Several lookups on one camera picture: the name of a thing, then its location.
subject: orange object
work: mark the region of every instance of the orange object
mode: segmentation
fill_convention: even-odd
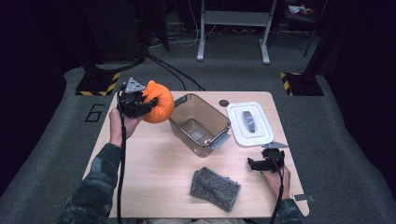
[[[144,103],[158,97],[158,104],[151,108],[144,121],[161,123],[171,117],[175,108],[175,101],[172,93],[164,85],[151,80],[143,91],[143,96],[147,96]]]

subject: transparent gray bin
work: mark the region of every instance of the transparent gray bin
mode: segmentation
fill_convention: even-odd
[[[175,136],[202,158],[230,138],[230,120],[193,93],[175,100],[169,121]]]

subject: table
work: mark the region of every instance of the table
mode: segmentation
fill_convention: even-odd
[[[187,93],[195,93],[218,111],[227,115],[220,100],[230,104],[257,102],[269,120],[275,141],[287,144],[271,93],[263,91],[172,91],[175,99]],[[114,98],[111,108],[116,106]],[[265,178],[258,171],[251,171],[247,157],[262,159],[261,147],[240,147],[232,136],[219,149],[206,158],[196,156],[173,133],[169,120],[159,124],[142,121],[134,135],[127,140],[125,177],[122,187],[121,215],[123,217],[270,217],[276,198],[269,190]],[[109,140],[109,119],[104,122],[94,147],[90,163]],[[289,148],[285,151],[285,163],[291,172],[290,194],[303,194],[303,188]],[[241,189],[227,213],[204,200],[190,196],[193,173],[208,167],[219,175],[228,176],[241,184]],[[117,216],[117,189],[113,197],[110,217]],[[297,202],[305,216],[309,213],[306,201]]]
[[[243,26],[261,26],[265,27],[264,35],[260,39],[260,49],[262,51],[262,62],[270,63],[268,50],[266,47],[268,34],[270,32],[272,19],[276,7],[276,1],[272,0],[269,12],[240,12],[240,11],[215,11],[205,10],[205,0],[201,2],[201,38],[198,48],[197,60],[202,61],[205,54],[205,25],[243,25]]]

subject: camouflage sleeve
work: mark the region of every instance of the camouflage sleeve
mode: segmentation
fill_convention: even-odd
[[[305,224],[305,217],[293,199],[282,200],[279,208],[279,218],[282,224]]]
[[[117,186],[120,148],[107,143],[92,161],[91,170],[79,183],[59,216],[58,223],[106,223]]]

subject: gray carpet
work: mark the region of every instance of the gray carpet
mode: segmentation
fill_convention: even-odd
[[[304,192],[316,199],[309,206],[308,223],[395,223],[396,202],[382,175],[348,134],[326,80],[317,76],[323,97],[285,93],[279,73],[303,72],[318,40],[303,58],[305,38],[277,35],[269,50],[271,64],[263,65],[259,38],[231,35],[208,40],[200,63],[196,61],[198,43],[189,48],[171,44],[169,52],[159,46],[149,52],[193,77],[207,91],[273,94]],[[64,74],[67,89],[61,104],[0,199],[0,223],[54,223],[64,199],[82,178],[112,100],[112,95],[76,96],[75,87],[83,75],[82,68]],[[122,72],[118,85],[129,77],[140,83],[153,79],[171,91],[183,91],[175,77],[149,59]],[[183,80],[187,91],[198,90]],[[103,113],[98,122],[85,122],[93,105]],[[255,221],[268,223],[268,219]]]

